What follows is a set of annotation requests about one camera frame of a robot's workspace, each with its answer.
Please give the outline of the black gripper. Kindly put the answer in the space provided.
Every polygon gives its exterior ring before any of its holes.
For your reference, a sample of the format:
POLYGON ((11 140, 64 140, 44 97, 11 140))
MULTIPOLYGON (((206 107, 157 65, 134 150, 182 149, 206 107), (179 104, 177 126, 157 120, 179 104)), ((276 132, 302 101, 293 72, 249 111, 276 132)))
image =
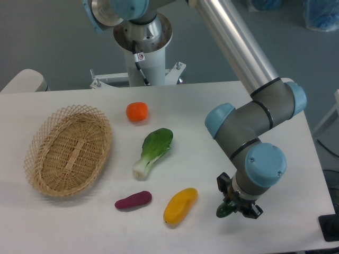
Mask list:
POLYGON ((263 210, 255 204, 255 196, 244 192, 235 178, 230 178, 223 172, 217 177, 217 185, 224 195, 224 202, 233 212, 241 212, 250 219, 258 219, 263 214, 263 210))

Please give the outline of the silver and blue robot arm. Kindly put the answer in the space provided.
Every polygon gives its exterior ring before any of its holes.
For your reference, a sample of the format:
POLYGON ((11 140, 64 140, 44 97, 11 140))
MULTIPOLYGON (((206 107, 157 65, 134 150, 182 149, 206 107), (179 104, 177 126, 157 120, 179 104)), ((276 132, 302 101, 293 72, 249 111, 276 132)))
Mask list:
MULTIPOLYGON (((158 9, 168 1, 83 1, 98 33, 112 29, 126 52, 130 86, 168 84, 164 49, 172 38, 168 19, 158 9)), ((217 217, 240 212, 256 219, 258 198, 275 185, 287 168, 284 153, 260 135, 304 110, 304 90, 283 82, 248 30, 231 1, 188 1, 205 20, 218 46, 246 88, 251 101, 240 108, 224 103, 206 117, 205 125, 236 168, 234 176, 217 178, 224 196, 217 217)))

